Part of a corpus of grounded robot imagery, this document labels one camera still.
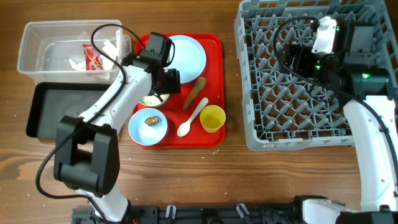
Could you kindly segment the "white napkin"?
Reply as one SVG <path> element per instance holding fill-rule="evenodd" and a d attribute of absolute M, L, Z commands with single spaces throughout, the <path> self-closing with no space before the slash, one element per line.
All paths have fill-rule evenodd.
<path fill-rule="evenodd" d="M 114 73 L 113 70 L 116 69 L 118 73 L 118 68 L 111 61 L 118 61 L 121 58 L 121 30 L 117 30 L 115 35 L 110 39 L 100 40 L 99 42 L 94 41 L 95 45 L 99 50 L 96 50 L 92 43 L 94 51 L 99 55 L 103 69 L 102 70 L 86 70 L 85 55 L 83 52 L 83 44 L 80 45 L 78 49 L 78 55 L 76 57 L 70 57 L 67 62 L 70 64 L 70 68 L 76 72 L 83 72 L 88 77 L 93 77 L 95 79 L 110 80 L 111 74 Z"/>

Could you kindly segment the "red snack wrapper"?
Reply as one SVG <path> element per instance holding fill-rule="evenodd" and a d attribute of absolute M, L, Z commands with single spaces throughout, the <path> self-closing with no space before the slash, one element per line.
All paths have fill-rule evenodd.
<path fill-rule="evenodd" d="M 103 66 L 100 56 L 94 51 L 90 44 L 83 44 L 83 52 L 85 55 L 86 70 L 102 70 Z"/>

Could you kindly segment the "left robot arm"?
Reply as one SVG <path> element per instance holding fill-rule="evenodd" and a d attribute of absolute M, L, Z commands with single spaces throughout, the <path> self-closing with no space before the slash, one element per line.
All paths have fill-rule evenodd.
<path fill-rule="evenodd" d="M 118 64 L 119 76 L 92 107 L 58 125 L 53 176 L 88 199 L 102 222 L 128 219 L 131 204 L 116 185 L 118 133 L 144 96 L 180 92 L 179 72 L 169 68 L 174 52 L 170 38 L 151 33 L 138 54 Z"/>

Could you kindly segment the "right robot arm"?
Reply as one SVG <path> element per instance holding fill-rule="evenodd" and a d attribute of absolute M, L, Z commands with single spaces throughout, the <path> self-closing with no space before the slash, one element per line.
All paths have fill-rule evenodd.
<path fill-rule="evenodd" d="M 361 174 L 361 208 L 325 198 L 301 201 L 304 223 L 397 222 L 396 89 L 389 71 L 373 65 L 374 27 L 368 22 L 307 17 L 311 47 L 285 44 L 281 71 L 332 91 L 349 123 Z"/>

